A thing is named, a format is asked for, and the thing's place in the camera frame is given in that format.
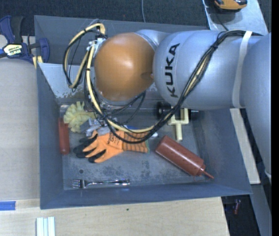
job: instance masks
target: white strap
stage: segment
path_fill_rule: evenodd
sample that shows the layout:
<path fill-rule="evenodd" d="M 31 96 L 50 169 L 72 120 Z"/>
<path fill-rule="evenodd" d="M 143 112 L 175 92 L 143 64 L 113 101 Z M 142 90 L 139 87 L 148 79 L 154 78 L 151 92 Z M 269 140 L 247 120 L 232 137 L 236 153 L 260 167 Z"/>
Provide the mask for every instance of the white strap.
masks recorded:
<path fill-rule="evenodd" d="M 232 104 L 235 108 L 243 108 L 240 104 L 240 88 L 241 88 L 241 77 L 242 77 L 242 66 L 243 60 L 247 54 L 249 38 L 252 35 L 252 31 L 246 31 L 242 38 L 240 45 L 238 66 L 236 71 L 236 76 L 234 79 L 233 91 L 232 91 Z"/>

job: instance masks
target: red cylinder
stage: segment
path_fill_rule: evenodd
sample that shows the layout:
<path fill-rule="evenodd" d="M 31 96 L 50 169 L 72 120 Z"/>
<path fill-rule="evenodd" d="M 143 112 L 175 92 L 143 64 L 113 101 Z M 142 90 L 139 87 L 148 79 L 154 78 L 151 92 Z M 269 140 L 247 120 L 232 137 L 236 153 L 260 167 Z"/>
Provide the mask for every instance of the red cylinder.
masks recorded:
<path fill-rule="evenodd" d="M 205 174 L 210 178 L 214 178 L 212 175 L 205 172 L 206 165 L 202 158 L 195 155 L 169 136 L 164 136 L 160 140 L 155 151 L 183 171 L 193 176 Z"/>

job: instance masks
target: yellow cable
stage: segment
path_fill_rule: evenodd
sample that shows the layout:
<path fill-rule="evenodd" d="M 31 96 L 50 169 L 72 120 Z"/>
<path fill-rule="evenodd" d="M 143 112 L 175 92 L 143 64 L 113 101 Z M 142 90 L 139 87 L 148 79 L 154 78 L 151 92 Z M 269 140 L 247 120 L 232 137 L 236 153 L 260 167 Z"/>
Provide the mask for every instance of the yellow cable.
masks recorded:
<path fill-rule="evenodd" d="M 98 105 L 98 102 L 95 98 L 95 95 L 93 94 L 92 88 L 91 88 L 91 81 L 90 81 L 90 65 L 91 65 L 91 60 L 92 60 L 92 56 L 93 56 L 93 52 L 94 52 L 94 46 L 91 46 L 90 49 L 90 55 L 89 55 L 89 59 L 87 62 L 87 71 L 86 71 L 86 80 L 87 80 L 87 87 L 88 87 L 88 91 L 92 100 L 92 103 L 94 104 L 95 108 L 102 114 L 102 111 Z M 142 132 L 147 132 L 150 131 L 151 129 L 154 128 L 154 126 L 151 126 L 149 128 L 146 129 L 127 129 L 124 126 L 120 126 L 115 124 L 114 122 L 112 122 L 111 120 L 108 120 L 108 122 L 110 123 L 111 126 L 115 127 L 118 130 L 124 131 L 124 132 L 134 132 L 134 133 L 142 133 Z"/>
<path fill-rule="evenodd" d="M 72 38 L 72 40 L 70 41 L 69 45 L 72 44 L 72 43 L 73 43 L 76 39 L 78 39 L 80 36 L 82 36 L 83 34 L 85 34 L 86 31 L 89 31 L 90 29 L 95 28 L 95 27 L 97 27 L 97 26 L 100 27 L 100 33 L 104 35 L 104 34 L 106 33 L 106 28 L 105 28 L 105 26 L 104 26 L 103 24 L 101 24 L 101 23 L 93 24 L 93 25 L 91 25 L 91 26 L 88 26 L 88 27 L 85 28 L 84 30 L 80 31 L 79 33 L 77 33 L 77 34 Z M 69 53 L 70 53 L 70 49 L 68 49 L 68 50 L 66 51 L 66 53 L 65 53 L 65 58 L 64 58 L 64 67 L 65 67 L 65 71 L 67 71 L 67 66 L 68 66 L 68 55 L 69 55 Z M 86 59 L 87 59 L 87 56 L 88 56 L 88 52 L 85 54 L 85 56 L 84 56 L 84 58 L 83 58 L 83 61 L 82 61 L 81 65 L 80 65 L 80 68 L 79 68 L 79 71 L 78 71 L 78 73 L 77 73 L 77 76 L 76 76 L 76 78 L 75 78 L 75 81 L 72 83 L 72 85 L 69 85 L 69 88 L 71 88 L 71 89 L 74 88 L 74 87 L 77 85 L 77 83 L 79 82 L 79 77 L 80 77 L 80 74 L 82 73 L 83 65 L 84 65 L 84 63 L 85 63 L 85 61 L 86 61 Z"/>

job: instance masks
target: gray bin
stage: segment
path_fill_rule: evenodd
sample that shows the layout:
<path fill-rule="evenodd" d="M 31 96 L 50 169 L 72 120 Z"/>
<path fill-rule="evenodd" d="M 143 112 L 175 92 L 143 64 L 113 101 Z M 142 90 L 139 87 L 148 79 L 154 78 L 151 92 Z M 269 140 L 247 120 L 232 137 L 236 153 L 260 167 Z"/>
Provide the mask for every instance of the gray bin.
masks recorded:
<path fill-rule="evenodd" d="M 229 109 L 199 112 L 199 116 L 182 126 L 181 144 L 204 159 L 206 171 L 214 179 L 193 177 L 159 156 L 154 148 L 168 135 L 175 138 L 175 127 L 165 125 L 158 137 L 149 139 L 151 151 L 147 154 L 125 151 L 101 164 L 89 163 L 59 152 L 58 117 L 61 106 L 83 101 L 83 88 L 73 93 L 66 84 L 61 62 L 65 48 L 72 37 L 85 28 L 92 19 L 35 16 L 36 38 L 49 40 L 51 53 L 48 63 L 37 68 L 39 149 L 40 149 L 40 207 L 41 209 L 163 202 L 206 197 L 251 194 L 251 185 L 238 144 Z M 204 30 L 180 25 L 101 20 L 108 36 L 120 32 L 153 29 L 165 32 Z M 84 47 L 77 51 L 73 64 L 80 63 Z M 147 92 L 145 103 L 130 125 L 145 127 L 157 121 L 156 103 L 162 98 L 154 85 Z M 82 136 L 70 132 L 71 149 Z M 128 186 L 95 186 L 71 189 L 71 178 L 90 181 L 129 178 Z"/>

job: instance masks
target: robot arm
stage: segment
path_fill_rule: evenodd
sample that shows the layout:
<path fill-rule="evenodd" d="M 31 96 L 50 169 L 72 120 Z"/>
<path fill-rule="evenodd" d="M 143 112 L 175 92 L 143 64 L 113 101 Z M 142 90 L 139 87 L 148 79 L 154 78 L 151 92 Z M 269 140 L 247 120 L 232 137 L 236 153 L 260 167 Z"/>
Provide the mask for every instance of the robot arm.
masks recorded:
<path fill-rule="evenodd" d="M 271 34 L 241 30 L 121 33 L 98 48 L 94 89 L 87 67 L 88 90 L 95 94 L 93 103 L 99 101 L 97 111 L 102 113 L 105 109 L 100 105 L 127 106 L 155 83 L 161 97 L 173 106 L 171 112 L 144 130 L 127 130 L 109 121 L 126 132 L 153 133 L 179 108 L 246 108 L 266 171 L 271 174 L 270 43 Z"/>

